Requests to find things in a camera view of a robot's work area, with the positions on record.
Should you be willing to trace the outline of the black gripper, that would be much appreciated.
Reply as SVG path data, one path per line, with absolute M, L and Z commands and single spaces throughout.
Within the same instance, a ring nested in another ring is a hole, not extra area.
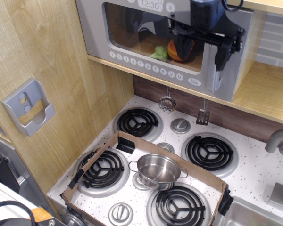
M 168 16 L 169 29 L 178 57 L 186 60 L 199 40 L 217 46 L 216 71 L 222 71 L 234 52 L 242 48 L 245 29 L 232 22 L 226 12 L 236 12 L 243 6 L 231 7 L 227 2 L 189 2 L 188 11 Z

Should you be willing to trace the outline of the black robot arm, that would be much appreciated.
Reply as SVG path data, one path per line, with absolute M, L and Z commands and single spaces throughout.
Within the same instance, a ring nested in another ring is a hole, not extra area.
M 215 66 L 217 71 L 224 69 L 231 54 L 242 48 L 245 29 L 232 22 L 226 11 L 241 9 L 243 1 L 236 8 L 229 8 L 225 0 L 191 0 L 187 14 L 189 22 L 179 20 L 179 14 L 169 16 L 169 30 L 172 32 L 177 55 L 185 60 L 193 40 L 217 46 Z

